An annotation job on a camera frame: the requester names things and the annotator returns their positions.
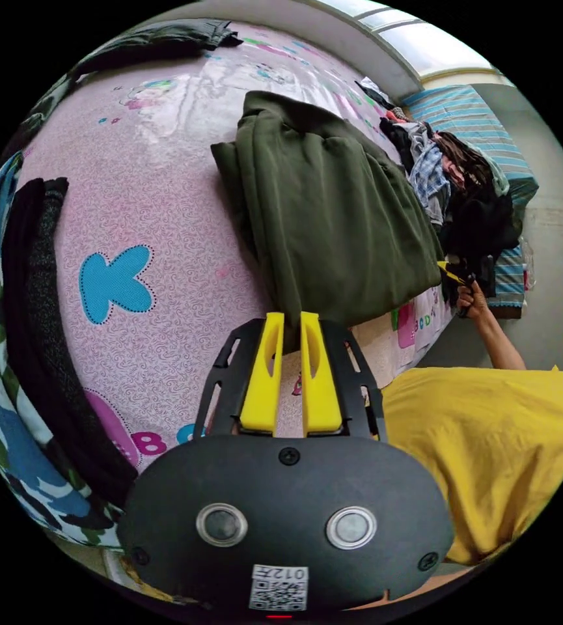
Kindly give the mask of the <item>person's left hand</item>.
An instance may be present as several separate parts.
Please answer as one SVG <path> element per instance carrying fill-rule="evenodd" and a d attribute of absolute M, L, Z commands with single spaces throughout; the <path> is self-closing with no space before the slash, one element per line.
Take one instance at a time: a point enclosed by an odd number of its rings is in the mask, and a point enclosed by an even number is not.
<path fill-rule="evenodd" d="M 388 603 L 399 602 L 402 600 L 407 600 L 415 596 L 419 596 L 421 594 L 425 594 L 430 592 L 431 590 L 437 589 L 446 585 L 459 577 L 465 576 L 473 570 L 473 567 L 462 566 L 458 564 L 440 564 L 437 567 L 437 571 L 434 575 L 430 576 L 428 580 L 421 585 L 419 588 L 414 591 L 407 593 L 405 595 L 401 595 L 397 598 L 391 598 L 391 594 L 389 590 L 386 590 L 383 596 L 375 600 L 373 602 L 358 605 L 357 607 L 350 608 L 350 610 L 358 610 L 358 609 L 370 609 L 374 607 L 380 607 Z"/>

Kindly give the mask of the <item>person's right hand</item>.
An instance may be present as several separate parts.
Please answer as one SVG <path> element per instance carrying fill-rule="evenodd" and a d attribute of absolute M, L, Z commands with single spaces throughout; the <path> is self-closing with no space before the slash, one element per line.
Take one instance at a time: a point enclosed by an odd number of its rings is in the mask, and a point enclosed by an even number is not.
<path fill-rule="evenodd" d="M 462 318 L 475 322 L 486 320 L 491 315 L 485 295 L 476 281 L 458 286 L 456 306 Z"/>

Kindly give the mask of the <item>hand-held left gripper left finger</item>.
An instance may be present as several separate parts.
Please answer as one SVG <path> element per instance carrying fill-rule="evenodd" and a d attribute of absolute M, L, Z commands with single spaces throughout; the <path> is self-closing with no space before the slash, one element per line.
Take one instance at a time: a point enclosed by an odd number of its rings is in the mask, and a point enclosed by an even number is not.
<path fill-rule="evenodd" d="M 284 315 L 270 312 L 256 344 L 253 366 L 240 413 L 243 430 L 273 434 L 281 388 Z"/>

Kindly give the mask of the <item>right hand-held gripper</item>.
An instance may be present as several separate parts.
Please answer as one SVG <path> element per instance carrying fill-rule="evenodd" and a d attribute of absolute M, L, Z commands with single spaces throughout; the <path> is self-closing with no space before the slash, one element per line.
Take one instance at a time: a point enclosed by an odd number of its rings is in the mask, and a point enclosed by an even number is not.
<path fill-rule="evenodd" d="M 491 255 L 467 260 L 457 255 L 447 255 L 437 265 L 443 273 L 443 295 L 445 302 L 457 307 L 458 286 L 472 286 L 476 281 L 486 298 L 496 295 L 495 261 Z"/>

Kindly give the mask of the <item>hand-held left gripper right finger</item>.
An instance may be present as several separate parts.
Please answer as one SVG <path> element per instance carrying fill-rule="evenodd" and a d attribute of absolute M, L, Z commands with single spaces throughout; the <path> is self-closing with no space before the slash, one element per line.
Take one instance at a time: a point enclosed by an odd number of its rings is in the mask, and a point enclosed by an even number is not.
<path fill-rule="evenodd" d="M 342 414 L 316 313 L 301 312 L 300 344 L 303 432 L 334 434 L 342 427 Z"/>

